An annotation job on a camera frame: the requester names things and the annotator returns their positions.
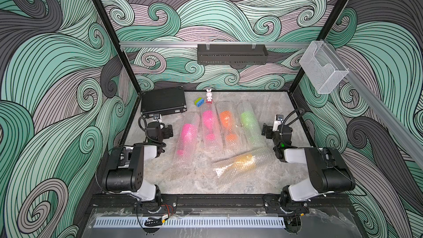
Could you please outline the green plastic wine glass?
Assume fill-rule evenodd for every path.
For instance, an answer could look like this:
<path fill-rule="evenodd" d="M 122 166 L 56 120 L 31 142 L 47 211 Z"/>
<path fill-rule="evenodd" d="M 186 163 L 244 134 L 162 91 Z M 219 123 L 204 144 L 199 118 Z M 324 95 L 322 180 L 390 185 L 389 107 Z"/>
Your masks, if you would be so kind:
<path fill-rule="evenodd" d="M 254 148 L 261 146 L 261 129 L 253 111 L 244 111 L 240 118 L 248 143 Z"/>

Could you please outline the orange plastic wine glass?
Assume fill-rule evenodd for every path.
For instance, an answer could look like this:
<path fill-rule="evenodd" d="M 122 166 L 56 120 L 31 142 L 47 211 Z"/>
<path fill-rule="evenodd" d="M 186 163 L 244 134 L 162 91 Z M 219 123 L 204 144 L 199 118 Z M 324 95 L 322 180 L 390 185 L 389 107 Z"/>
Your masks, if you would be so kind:
<path fill-rule="evenodd" d="M 229 110 L 222 111 L 219 117 L 226 141 L 235 143 L 237 141 L 237 135 L 235 133 L 235 120 L 232 112 Z"/>

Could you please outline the bubble wrap of green glass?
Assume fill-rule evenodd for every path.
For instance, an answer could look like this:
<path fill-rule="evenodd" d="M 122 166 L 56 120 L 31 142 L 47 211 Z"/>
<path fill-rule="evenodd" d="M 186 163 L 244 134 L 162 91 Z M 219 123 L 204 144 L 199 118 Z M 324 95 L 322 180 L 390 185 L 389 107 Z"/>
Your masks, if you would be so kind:
<path fill-rule="evenodd" d="M 262 129 L 258 123 L 253 107 L 248 101 L 242 101 L 237 107 L 242 128 L 251 148 L 264 148 L 266 142 L 262 136 Z"/>

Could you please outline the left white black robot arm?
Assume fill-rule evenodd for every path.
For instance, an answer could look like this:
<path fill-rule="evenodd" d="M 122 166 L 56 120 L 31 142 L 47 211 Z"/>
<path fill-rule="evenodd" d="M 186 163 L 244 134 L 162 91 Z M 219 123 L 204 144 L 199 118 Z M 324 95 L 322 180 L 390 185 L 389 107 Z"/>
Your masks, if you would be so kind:
<path fill-rule="evenodd" d="M 164 124 L 159 113 L 153 115 L 150 123 L 141 116 L 138 124 L 145 134 L 145 141 L 112 148 L 102 176 L 95 178 L 105 193 L 129 195 L 138 202 L 136 208 L 159 211 L 164 207 L 161 191 L 159 186 L 144 178 L 144 164 L 165 153 L 164 140 L 173 137 L 173 127 Z"/>

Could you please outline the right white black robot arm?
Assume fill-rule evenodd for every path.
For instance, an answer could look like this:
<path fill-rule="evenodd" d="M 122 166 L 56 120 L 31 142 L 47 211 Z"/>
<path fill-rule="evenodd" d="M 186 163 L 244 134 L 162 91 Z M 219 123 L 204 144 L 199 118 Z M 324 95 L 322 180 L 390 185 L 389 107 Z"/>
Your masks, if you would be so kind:
<path fill-rule="evenodd" d="M 286 117 L 276 115 L 273 125 L 264 124 L 262 135 L 273 141 L 276 158 L 283 163 L 304 164 L 308 177 L 301 182 L 285 186 L 279 204 L 285 214 L 302 214 L 308 211 L 306 203 L 318 196 L 352 191 L 355 179 L 337 149 L 330 147 L 295 147 L 292 144 L 293 129 L 287 119 L 304 109 L 296 109 Z"/>

